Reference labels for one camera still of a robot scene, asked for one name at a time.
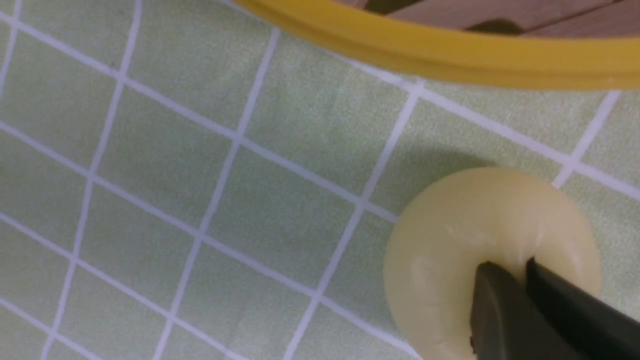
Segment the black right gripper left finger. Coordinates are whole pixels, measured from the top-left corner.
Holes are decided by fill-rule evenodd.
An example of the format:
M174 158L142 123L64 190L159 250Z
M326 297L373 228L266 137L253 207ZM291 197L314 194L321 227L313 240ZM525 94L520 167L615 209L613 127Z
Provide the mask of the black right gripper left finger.
M546 321L518 280L484 262L475 272L470 342L478 360L584 360Z

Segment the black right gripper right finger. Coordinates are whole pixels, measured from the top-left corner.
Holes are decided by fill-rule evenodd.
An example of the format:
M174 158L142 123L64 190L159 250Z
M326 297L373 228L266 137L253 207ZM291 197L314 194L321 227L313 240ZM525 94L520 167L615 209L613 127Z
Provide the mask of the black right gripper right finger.
M588 360L638 360L640 324L535 259L526 262L526 293L565 343Z

